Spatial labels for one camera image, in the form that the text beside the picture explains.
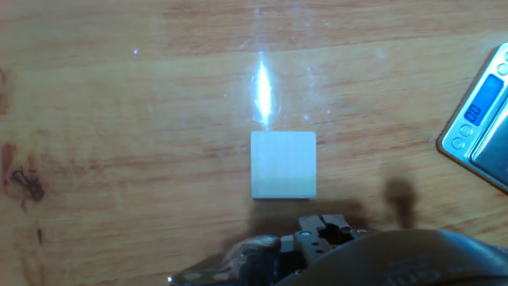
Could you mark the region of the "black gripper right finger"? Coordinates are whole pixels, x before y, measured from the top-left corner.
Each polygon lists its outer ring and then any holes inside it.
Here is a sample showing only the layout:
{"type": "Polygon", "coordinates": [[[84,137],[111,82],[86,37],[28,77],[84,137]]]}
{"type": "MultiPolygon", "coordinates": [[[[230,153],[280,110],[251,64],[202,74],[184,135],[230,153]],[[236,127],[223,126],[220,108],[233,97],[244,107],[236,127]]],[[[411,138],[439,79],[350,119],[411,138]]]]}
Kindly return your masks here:
{"type": "Polygon", "coordinates": [[[325,224],[325,238],[330,243],[346,243],[368,234],[365,229],[350,226],[342,214],[322,215],[322,220],[325,224]]]}

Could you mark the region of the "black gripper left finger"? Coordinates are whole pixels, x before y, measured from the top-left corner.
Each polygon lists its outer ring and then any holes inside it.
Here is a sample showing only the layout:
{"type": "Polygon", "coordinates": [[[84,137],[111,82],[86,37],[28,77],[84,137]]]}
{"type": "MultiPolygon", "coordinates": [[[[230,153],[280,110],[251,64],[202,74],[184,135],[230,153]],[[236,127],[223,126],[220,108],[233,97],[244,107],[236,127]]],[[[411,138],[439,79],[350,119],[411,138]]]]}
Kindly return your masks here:
{"type": "Polygon", "coordinates": [[[320,237],[319,230],[326,226],[319,216],[307,216],[298,219],[301,230],[295,233],[295,248],[302,253],[308,265],[319,260],[332,247],[320,237]]]}

